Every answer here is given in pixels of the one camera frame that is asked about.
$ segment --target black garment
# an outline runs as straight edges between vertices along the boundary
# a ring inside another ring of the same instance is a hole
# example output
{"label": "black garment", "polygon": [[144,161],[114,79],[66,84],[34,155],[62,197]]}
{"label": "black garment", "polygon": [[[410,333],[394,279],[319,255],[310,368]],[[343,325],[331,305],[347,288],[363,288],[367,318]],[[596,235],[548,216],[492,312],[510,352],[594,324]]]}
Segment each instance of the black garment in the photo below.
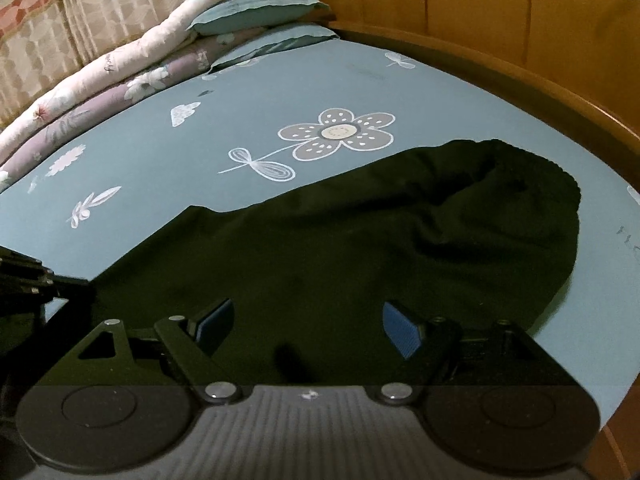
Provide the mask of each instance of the black garment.
{"label": "black garment", "polygon": [[379,384],[401,362],[385,300],[532,325],[574,266],[579,202],[572,177],[499,140],[415,148],[242,210],[187,208],[96,278],[94,321],[229,297],[214,360],[240,383],[295,381],[275,364],[293,357],[300,382]]}

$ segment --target purple floral blanket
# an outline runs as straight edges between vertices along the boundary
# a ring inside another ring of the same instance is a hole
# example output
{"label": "purple floral blanket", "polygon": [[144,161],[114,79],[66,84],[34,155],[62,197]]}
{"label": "purple floral blanket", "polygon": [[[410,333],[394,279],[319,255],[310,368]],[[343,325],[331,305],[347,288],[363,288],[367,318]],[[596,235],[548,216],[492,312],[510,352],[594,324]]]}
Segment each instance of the purple floral blanket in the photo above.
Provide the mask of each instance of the purple floral blanket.
{"label": "purple floral blanket", "polygon": [[[214,60],[264,31],[257,27],[201,38],[159,64],[87,99],[37,132],[0,167],[0,192],[77,136],[156,92],[206,72]],[[57,171],[55,164],[49,168],[50,174]]]}

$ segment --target blue bedsheet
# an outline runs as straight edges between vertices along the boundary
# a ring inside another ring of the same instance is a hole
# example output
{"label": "blue bedsheet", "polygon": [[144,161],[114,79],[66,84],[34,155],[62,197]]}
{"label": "blue bedsheet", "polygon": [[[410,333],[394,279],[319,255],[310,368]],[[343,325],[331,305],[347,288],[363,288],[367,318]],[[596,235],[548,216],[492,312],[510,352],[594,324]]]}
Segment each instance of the blue bedsheet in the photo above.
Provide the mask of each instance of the blue bedsheet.
{"label": "blue bedsheet", "polygon": [[[339,126],[352,114],[357,132]],[[335,142],[314,137],[321,124],[335,124]],[[416,146],[491,138],[556,162],[582,189],[574,273],[532,333],[604,424],[639,370],[640,203],[546,124],[395,53],[331,40],[160,92],[2,193],[0,245],[93,278],[189,205],[230,211]]]}

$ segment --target metal bolt head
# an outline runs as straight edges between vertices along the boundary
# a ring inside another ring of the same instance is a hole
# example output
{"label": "metal bolt head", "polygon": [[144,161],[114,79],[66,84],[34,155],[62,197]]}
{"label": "metal bolt head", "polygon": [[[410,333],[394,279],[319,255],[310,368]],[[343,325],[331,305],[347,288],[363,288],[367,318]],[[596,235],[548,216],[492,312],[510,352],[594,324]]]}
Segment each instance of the metal bolt head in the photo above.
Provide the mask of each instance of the metal bolt head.
{"label": "metal bolt head", "polygon": [[226,381],[219,381],[217,383],[209,384],[204,392],[214,399],[228,399],[233,396],[238,388],[233,383],[227,383]]}
{"label": "metal bolt head", "polygon": [[403,400],[410,397],[414,389],[404,383],[389,383],[382,386],[382,395],[391,400]]}

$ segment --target teal pillowcase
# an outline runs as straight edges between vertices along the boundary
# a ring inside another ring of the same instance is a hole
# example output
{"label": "teal pillowcase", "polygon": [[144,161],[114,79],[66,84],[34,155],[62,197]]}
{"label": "teal pillowcase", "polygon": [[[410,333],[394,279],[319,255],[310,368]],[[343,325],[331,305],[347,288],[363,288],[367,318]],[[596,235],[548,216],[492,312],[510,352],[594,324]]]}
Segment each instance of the teal pillowcase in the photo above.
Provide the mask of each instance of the teal pillowcase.
{"label": "teal pillowcase", "polygon": [[254,57],[283,52],[333,38],[338,38],[334,31],[315,23],[287,23],[287,25],[274,27],[257,38],[236,46],[215,60],[211,64],[209,73],[248,61]]}
{"label": "teal pillowcase", "polygon": [[254,27],[274,27],[329,9],[319,0],[224,0],[193,20],[188,30],[201,36],[228,34]]}

